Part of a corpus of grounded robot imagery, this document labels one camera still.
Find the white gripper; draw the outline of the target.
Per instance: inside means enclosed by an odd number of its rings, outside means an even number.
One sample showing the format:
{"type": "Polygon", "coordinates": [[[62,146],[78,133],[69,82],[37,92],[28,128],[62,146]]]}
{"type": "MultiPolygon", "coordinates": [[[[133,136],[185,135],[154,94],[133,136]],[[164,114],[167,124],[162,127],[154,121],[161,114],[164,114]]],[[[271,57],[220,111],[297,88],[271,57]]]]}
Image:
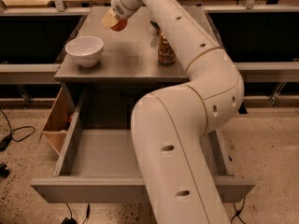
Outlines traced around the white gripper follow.
{"type": "Polygon", "coordinates": [[[112,8],[102,19],[102,24],[107,29],[112,29],[121,19],[129,19],[133,16],[142,6],[141,0],[111,0],[112,8]]]}

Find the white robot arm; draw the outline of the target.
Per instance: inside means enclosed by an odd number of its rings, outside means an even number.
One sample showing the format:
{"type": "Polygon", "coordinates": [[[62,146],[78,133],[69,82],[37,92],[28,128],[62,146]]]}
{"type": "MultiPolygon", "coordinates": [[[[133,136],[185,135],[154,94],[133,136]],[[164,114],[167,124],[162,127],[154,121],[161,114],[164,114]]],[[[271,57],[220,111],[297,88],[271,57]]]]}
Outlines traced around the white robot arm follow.
{"type": "Polygon", "coordinates": [[[147,7],[186,72],[186,83],[135,105],[133,145],[158,224],[231,224],[200,141],[226,123],[244,97],[226,51],[176,0],[111,0],[103,24],[116,29],[147,7]]]}

